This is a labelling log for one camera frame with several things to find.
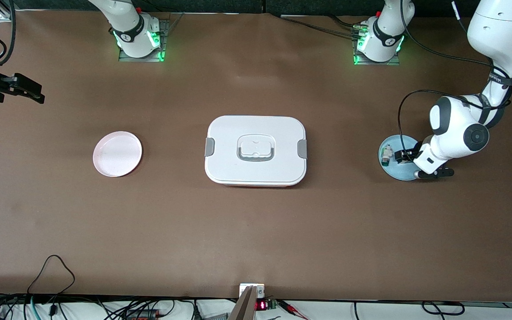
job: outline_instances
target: white robotic arm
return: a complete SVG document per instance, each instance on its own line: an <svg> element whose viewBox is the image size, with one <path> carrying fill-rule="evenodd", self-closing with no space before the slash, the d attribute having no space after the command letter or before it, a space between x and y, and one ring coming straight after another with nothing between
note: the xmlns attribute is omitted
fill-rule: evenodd
<svg viewBox="0 0 512 320"><path fill-rule="evenodd" d="M405 0L402 5L404 21L408 25L414 16L414 4L411 0ZM386 0L380 16L372 16L361 22L361 25L367 28L366 31L359 31L359 35L364 40L358 43L357 50L372 61L390 60L396 53L404 33L404 24L400 16L400 0Z"/></svg>
<svg viewBox="0 0 512 320"><path fill-rule="evenodd" d="M467 102L441 97L430 110L433 135L422 142L414 163L432 174L452 158L482 150L503 115L501 106L512 92L512 0L481 0L468 28L471 46L489 57L495 67L479 95Z"/></svg>
<svg viewBox="0 0 512 320"><path fill-rule="evenodd" d="M88 0L112 25L118 45L130 57L145 57L160 46L154 35L159 20L145 12L138 14L131 0Z"/></svg>

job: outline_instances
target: tabletop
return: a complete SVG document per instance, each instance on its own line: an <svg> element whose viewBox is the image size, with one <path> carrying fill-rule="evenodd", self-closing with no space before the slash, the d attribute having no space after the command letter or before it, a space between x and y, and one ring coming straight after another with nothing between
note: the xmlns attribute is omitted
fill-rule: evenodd
<svg viewBox="0 0 512 320"><path fill-rule="evenodd" d="M484 150L449 162L451 178L393 180L376 155L407 93L478 93L487 67L408 40L400 66L353 65L350 40L269 14L186 14L163 63L122 63L100 12L17 21L0 73L41 83L46 101L0 104L0 292L24 292L55 253L76 275L67 293L230 297L261 282L291 299L512 301L512 104ZM484 59L454 19L415 18L411 32ZM438 98L407 100L404 134L431 134ZM209 180L205 137L222 115L297 118L305 178L288 188ZM118 130L139 137L144 157L108 178L92 152ZM69 280L53 261L33 291Z"/></svg>

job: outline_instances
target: small bottle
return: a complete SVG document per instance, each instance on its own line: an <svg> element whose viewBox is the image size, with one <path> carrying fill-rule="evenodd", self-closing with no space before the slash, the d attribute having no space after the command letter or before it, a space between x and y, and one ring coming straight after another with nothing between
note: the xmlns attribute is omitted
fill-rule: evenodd
<svg viewBox="0 0 512 320"><path fill-rule="evenodd" d="M390 144L387 144L386 147L382 149L382 160L380 160L380 164L387 167L390 163L390 158L392 158L392 147Z"/></svg>

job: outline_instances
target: white floor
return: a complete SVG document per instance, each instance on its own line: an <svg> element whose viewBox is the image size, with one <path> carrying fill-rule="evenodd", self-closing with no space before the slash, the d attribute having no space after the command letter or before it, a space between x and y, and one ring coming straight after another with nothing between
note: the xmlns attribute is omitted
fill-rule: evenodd
<svg viewBox="0 0 512 320"><path fill-rule="evenodd" d="M185 302L175 302L173 311L164 320L191 320L192 305ZM356 320L353 312L353 304L349 302L325 302L325 301L289 301L303 313L309 320ZM128 302L108 302L105 306L115 310L127 305ZM203 318L216 316L232 311L234 304L228 300L197 300L199 310ZM172 302L161 301L155 307L161 313L169 311ZM67 320L104 320L106 313L97 304L92 303L65 303L62 304ZM49 320L48 309L50 304L37 304L37 313L41 320ZM442 307L443 312L458 312L459 307ZM27 305L27 320L36 320L31 306ZM433 316L422 310L420 304L378 304L372 302L359 303L357 311L360 320L441 320L440 316ZM301 320L282 309L256 312L256 320L268 320L280 316L280 320ZM53 317L54 320L63 320L60 312ZM512 320L512 308L491 307L466 307L461 316L445 316L447 320ZM23 305L13 308L13 315L7 320L22 320Z"/></svg>

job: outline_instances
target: blue plate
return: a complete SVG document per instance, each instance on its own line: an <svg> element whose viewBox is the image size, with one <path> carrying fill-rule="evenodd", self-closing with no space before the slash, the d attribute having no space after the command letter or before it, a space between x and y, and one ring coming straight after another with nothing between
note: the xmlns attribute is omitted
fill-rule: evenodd
<svg viewBox="0 0 512 320"><path fill-rule="evenodd" d="M406 147L406 149L414 148L414 145L417 143L417 141L410 136L403 135L402 138L404 139L404 147ZM387 146L387 144L390 144L392 147L392 158L390 158L390 163L388 166L385 167L380 162L382 161L382 149ZM397 152L398 150L402 150L400 135L396 134L386 138L378 148L378 164L380 164L384 172L388 173L388 175L392 176L394 179L402 181L416 180L414 172L420 170L420 168L418 168L418 166L416 166L416 164L413 162L409 162L407 164L398 164L394 158L394 152Z"/></svg>

